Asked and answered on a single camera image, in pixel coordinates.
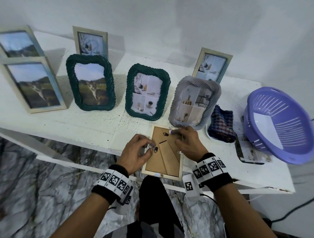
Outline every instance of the picture frame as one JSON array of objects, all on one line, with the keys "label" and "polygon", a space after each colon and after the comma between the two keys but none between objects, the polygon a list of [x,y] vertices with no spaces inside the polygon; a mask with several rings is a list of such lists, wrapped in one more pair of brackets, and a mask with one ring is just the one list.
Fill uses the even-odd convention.
[{"label": "picture frame", "polygon": [[28,113],[67,108],[46,57],[6,58],[0,63],[5,79]]},{"label": "picture frame", "polygon": [[80,109],[109,111],[114,108],[115,86],[107,59],[99,55],[73,54],[68,57],[66,67],[74,101]]},{"label": "picture frame", "polygon": [[[155,128],[163,129],[163,131],[165,133],[168,133],[168,136],[155,137],[154,136]],[[170,141],[171,147],[174,148],[176,146],[174,143],[175,139],[176,138],[182,138],[182,136],[181,135],[171,135],[169,131],[170,131],[169,127],[154,124],[154,125],[152,125],[150,139],[152,139],[156,142],[157,147],[159,146],[160,142],[162,143],[164,140],[168,140],[168,141]],[[176,154],[176,159],[178,160],[176,164],[179,166],[179,168],[176,168],[176,170],[178,170],[178,176],[172,176],[172,175],[168,175],[165,173],[166,172],[165,163],[162,161],[163,159],[160,158],[162,156],[161,155],[161,149],[157,150],[156,153],[154,152],[153,156],[143,165],[142,174],[147,174],[147,175],[151,175],[151,176],[155,176],[155,177],[161,177],[161,178],[181,181],[182,180],[182,169],[183,169],[183,154],[182,153],[180,153],[180,154],[175,153],[175,154]],[[149,167],[153,167],[154,169],[156,169],[157,172],[152,171],[152,169],[149,170]]]},{"label": "picture frame", "polygon": [[75,49],[78,55],[101,55],[108,58],[108,33],[73,26]]},{"label": "picture frame", "polygon": [[220,96],[221,87],[217,82],[192,76],[184,77],[176,87],[171,104],[168,118],[171,125],[191,126],[195,130],[201,130],[209,120]]},{"label": "picture frame", "polygon": [[0,56],[2,58],[44,57],[45,53],[30,26],[24,25],[15,29],[0,29]]},{"label": "picture frame", "polygon": [[232,57],[232,55],[202,47],[192,77],[220,83]]},{"label": "picture frame", "polygon": [[165,108],[170,83],[169,74],[163,69],[133,65],[127,74],[125,110],[132,117],[158,120]]}]

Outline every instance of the cream picture frame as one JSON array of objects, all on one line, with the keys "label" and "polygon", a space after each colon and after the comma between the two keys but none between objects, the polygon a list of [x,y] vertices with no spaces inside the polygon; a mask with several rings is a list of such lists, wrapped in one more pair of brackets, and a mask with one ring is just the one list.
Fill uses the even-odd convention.
[{"label": "cream picture frame", "polygon": [[[90,37],[86,42],[80,41],[80,33]],[[92,30],[82,27],[73,26],[73,35],[75,42],[76,53],[79,55],[101,55],[108,60],[108,33],[98,30]],[[102,38],[102,43],[99,44],[98,40]]]},{"label": "cream picture frame", "polygon": [[[220,60],[220,62],[217,62],[216,63],[216,69],[214,70],[218,70],[219,72],[210,72],[210,66],[209,69],[208,68],[204,68],[201,64],[202,64],[202,61],[204,60],[204,57],[206,55],[212,55],[212,56],[215,56],[217,57],[218,60]],[[232,55],[228,55],[228,54],[225,54],[225,53],[221,53],[221,52],[218,52],[218,51],[214,51],[214,50],[210,50],[210,49],[207,49],[207,48],[204,48],[202,47],[201,49],[201,52],[198,56],[198,60],[196,62],[196,65],[195,65],[195,68],[194,68],[194,71],[193,71],[193,74],[192,76],[193,77],[196,77],[196,78],[200,78],[200,79],[205,79],[205,80],[209,80],[210,77],[213,77],[213,81],[217,82],[217,83],[220,83],[221,80],[222,80],[222,77],[224,76],[226,70],[227,70],[227,67],[229,66],[229,63],[232,59]],[[205,70],[208,72],[205,73],[205,75],[203,77],[200,77],[200,76],[197,76],[198,72],[199,72],[199,69],[200,67],[202,68],[201,70],[204,71],[205,73]]]},{"label": "cream picture frame", "polygon": [[[158,127],[158,128],[162,128],[162,129],[165,129],[166,131],[169,132],[169,127],[166,127],[166,126],[161,126],[161,125],[153,125],[152,126],[152,130],[151,130],[151,135],[150,135],[150,139],[153,139],[153,133],[154,133],[154,129]],[[160,172],[154,172],[154,171],[151,171],[151,170],[147,170],[146,167],[147,167],[147,163],[149,163],[149,161],[147,161],[143,167],[142,167],[142,173],[143,174],[147,174],[147,175],[151,175],[151,176],[155,176],[155,177],[161,177],[161,178],[166,178],[166,179],[172,179],[172,180],[176,180],[176,181],[181,181],[182,180],[182,169],[183,169],[183,154],[180,153],[179,154],[179,176],[172,176],[172,175],[168,175],[168,174],[165,174],[165,173],[160,173]]]},{"label": "cream picture frame", "polygon": [[[60,86],[56,80],[55,75],[52,73],[52,68],[46,57],[6,58],[1,59],[0,63],[0,70],[3,73],[6,81],[11,86],[16,97],[28,113],[54,111],[67,108],[62,97]],[[29,79],[26,81],[19,81],[13,76],[12,69],[13,67],[18,68],[20,66],[26,68],[27,65],[38,66],[37,68],[39,68],[40,72],[34,72],[33,75],[31,75],[30,73],[30,76],[25,75],[25,80],[27,77]],[[36,73],[37,75],[42,75],[43,77],[40,76],[38,79],[31,81],[32,78],[36,78]],[[30,98],[36,98],[34,99],[34,102],[37,103],[37,105],[43,106],[31,107],[32,103]]]},{"label": "cream picture frame", "polygon": [[23,32],[26,32],[26,34],[29,37],[29,40],[33,43],[33,46],[34,46],[34,48],[36,49],[36,51],[38,53],[38,55],[36,55],[36,57],[45,56],[45,53],[42,50],[42,48],[40,47],[40,45],[39,45],[39,43],[38,43],[38,41],[37,41],[37,39],[36,39],[32,29],[30,28],[30,26],[29,25],[24,25],[24,26],[20,26],[18,28],[15,28],[15,29],[0,29],[0,56],[2,58],[18,58],[18,57],[9,57],[7,55],[6,50],[4,49],[4,46],[1,44],[1,37],[2,37],[1,35],[10,34],[10,33],[23,33]]}]

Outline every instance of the leg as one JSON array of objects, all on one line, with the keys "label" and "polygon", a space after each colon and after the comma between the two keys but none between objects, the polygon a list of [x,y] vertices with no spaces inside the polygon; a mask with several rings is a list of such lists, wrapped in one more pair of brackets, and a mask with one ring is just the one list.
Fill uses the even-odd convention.
[{"label": "leg", "polygon": [[159,228],[171,224],[184,232],[172,202],[159,178],[146,176],[139,189],[139,220],[159,223]]}]

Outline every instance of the light wooden picture frame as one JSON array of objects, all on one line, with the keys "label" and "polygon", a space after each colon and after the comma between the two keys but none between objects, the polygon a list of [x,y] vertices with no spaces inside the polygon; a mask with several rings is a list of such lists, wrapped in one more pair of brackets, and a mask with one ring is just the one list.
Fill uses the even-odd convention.
[{"label": "light wooden picture frame", "polygon": [[15,29],[0,29],[0,56],[2,58],[45,56],[29,25]]},{"label": "light wooden picture frame", "polygon": [[[157,136],[154,135],[155,128],[161,129],[158,131]],[[142,173],[155,177],[181,181],[183,169],[183,154],[177,153],[177,148],[174,141],[176,138],[182,138],[182,136],[171,135],[169,130],[169,127],[166,126],[152,126],[150,139],[153,139],[156,142],[158,150],[156,152],[154,151],[152,157],[143,165]],[[162,157],[162,154],[164,155],[164,157],[172,156],[172,158],[174,158],[173,156],[175,156],[175,160],[165,161],[165,158]],[[178,176],[169,175],[167,173],[175,173],[178,174]]]},{"label": "light wooden picture frame", "polygon": [[6,58],[0,63],[7,82],[28,113],[67,108],[46,57]]},{"label": "light wooden picture frame", "polygon": [[232,57],[232,55],[202,47],[192,76],[220,83]]},{"label": "light wooden picture frame", "polygon": [[108,33],[73,26],[76,53],[100,55],[108,60]]}]

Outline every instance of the plaid cloth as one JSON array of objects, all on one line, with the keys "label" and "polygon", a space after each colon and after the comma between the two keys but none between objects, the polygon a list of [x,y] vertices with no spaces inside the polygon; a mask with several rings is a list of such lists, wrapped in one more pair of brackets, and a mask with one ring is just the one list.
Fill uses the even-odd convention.
[{"label": "plaid cloth", "polygon": [[207,129],[210,137],[227,143],[235,142],[236,133],[233,130],[233,111],[224,111],[216,105],[211,119],[212,122]]}]

